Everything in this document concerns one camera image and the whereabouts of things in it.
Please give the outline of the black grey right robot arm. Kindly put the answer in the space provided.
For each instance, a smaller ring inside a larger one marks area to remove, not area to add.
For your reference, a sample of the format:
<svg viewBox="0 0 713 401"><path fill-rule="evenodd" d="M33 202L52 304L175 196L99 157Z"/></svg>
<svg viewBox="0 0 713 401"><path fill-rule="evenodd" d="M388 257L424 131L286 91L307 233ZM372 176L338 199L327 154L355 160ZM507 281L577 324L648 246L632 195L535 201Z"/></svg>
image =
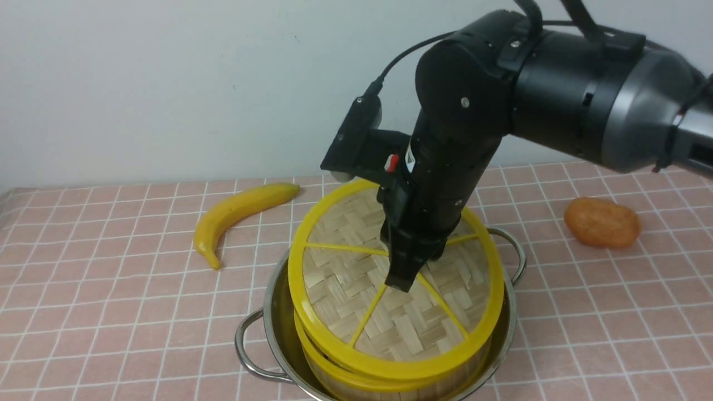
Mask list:
<svg viewBox="0 0 713 401"><path fill-rule="evenodd" d="M507 135L617 173L711 176L711 79L641 34L537 30L494 11L426 51L415 83L417 123L378 195L385 284L403 292L443 253Z"/></svg>

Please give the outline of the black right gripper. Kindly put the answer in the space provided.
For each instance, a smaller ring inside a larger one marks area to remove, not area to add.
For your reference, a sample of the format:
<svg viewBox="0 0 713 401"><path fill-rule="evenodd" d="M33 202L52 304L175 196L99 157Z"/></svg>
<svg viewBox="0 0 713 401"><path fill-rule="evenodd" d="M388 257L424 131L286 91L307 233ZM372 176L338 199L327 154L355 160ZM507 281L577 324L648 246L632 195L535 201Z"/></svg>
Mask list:
<svg viewBox="0 0 713 401"><path fill-rule="evenodd" d="M381 229L389 249L387 286L410 292L421 267L443 251L501 142L502 134L451 131L418 114L394 184L377 193L387 216Z"/></svg>

